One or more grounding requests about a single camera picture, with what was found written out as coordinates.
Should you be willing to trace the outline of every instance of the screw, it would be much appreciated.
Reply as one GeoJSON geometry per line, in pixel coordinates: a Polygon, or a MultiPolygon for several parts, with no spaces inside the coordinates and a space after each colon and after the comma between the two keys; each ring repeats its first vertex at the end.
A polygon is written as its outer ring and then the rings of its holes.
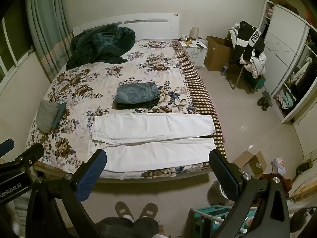
{"type": "Polygon", "coordinates": [[[276,183],[279,183],[280,179],[278,177],[273,177],[273,181],[275,181],[276,183]]]}
{"type": "Polygon", "coordinates": [[[248,173],[243,174],[243,178],[246,180],[250,180],[251,179],[251,175],[248,173]]]}
{"type": "Polygon", "coordinates": [[[64,178],[65,178],[66,180],[70,180],[70,179],[72,179],[72,177],[73,177],[72,174],[65,174],[65,176],[64,176],[64,178]]]}
{"type": "Polygon", "coordinates": [[[41,183],[43,181],[43,177],[38,177],[36,180],[35,180],[37,183],[41,183]]]}

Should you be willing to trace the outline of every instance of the floral bedsheet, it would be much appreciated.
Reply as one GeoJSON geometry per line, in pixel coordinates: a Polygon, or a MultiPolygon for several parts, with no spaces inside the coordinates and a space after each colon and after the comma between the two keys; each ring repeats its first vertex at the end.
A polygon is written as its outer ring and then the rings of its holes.
{"type": "MultiPolygon", "coordinates": [[[[32,123],[26,148],[36,142],[44,146],[40,162],[74,173],[87,160],[88,138],[94,116],[109,113],[197,113],[192,103],[180,62],[172,41],[139,41],[125,55],[128,62],[112,65],[103,62],[86,64],[66,71],[53,80],[44,99],[66,102],[66,111],[55,130],[42,133],[32,123]],[[117,110],[113,104],[120,84],[155,81],[160,92],[157,106],[117,110]]],[[[206,169],[208,163],[147,172],[103,171],[104,178],[153,178],[206,169]]]]}

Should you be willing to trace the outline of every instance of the bed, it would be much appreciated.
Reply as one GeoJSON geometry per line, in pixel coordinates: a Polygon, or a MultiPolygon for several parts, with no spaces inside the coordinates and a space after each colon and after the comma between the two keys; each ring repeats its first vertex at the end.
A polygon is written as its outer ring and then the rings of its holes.
{"type": "MultiPolygon", "coordinates": [[[[177,39],[176,13],[139,13],[104,19],[74,28],[74,35],[105,24],[124,24],[132,28],[138,41],[123,55],[127,63],[103,62],[86,64],[58,73],[44,99],[66,102],[66,112],[55,130],[43,134],[32,123],[26,148],[36,142],[44,146],[44,156],[35,164],[37,170],[62,176],[74,173],[87,160],[89,131],[95,116],[110,113],[198,113],[211,115],[216,132],[210,135],[215,146],[225,155],[221,126],[211,98],[198,72],[177,39]],[[157,106],[116,110],[113,100],[119,84],[155,81],[160,91],[157,106]]],[[[210,171],[208,162],[143,172],[103,171],[101,181],[118,179],[183,178],[210,171]]]]}

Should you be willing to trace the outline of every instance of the mattress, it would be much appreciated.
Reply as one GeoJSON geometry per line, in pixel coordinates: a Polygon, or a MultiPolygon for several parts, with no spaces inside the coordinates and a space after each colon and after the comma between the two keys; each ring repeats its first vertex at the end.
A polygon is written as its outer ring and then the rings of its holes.
{"type": "MultiPolygon", "coordinates": [[[[53,80],[44,99],[66,102],[66,111],[55,130],[42,133],[36,117],[28,135],[26,148],[39,142],[44,147],[41,165],[74,173],[87,161],[88,139],[94,116],[109,113],[198,113],[211,115],[216,132],[216,148],[225,155],[221,126],[211,98],[197,70],[178,41],[141,40],[122,56],[128,62],[112,65],[103,62],[86,64],[66,71],[53,80]],[[160,102],[149,108],[117,110],[113,104],[120,84],[155,81],[160,102]]],[[[203,172],[208,162],[145,172],[103,171],[101,178],[137,179],[203,172]]]]}

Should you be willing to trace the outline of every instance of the dark green blanket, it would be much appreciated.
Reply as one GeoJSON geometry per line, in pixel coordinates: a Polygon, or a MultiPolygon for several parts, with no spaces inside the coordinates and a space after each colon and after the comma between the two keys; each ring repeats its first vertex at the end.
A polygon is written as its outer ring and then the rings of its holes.
{"type": "Polygon", "coordinates": [[[132,29],[107,25],[92,31],[83,32],[72,39],[70,49],[72,57],[66,70],[96,61],[111,64],[124,63],[120,56],[134,45],[135,34],[132,29]]]}

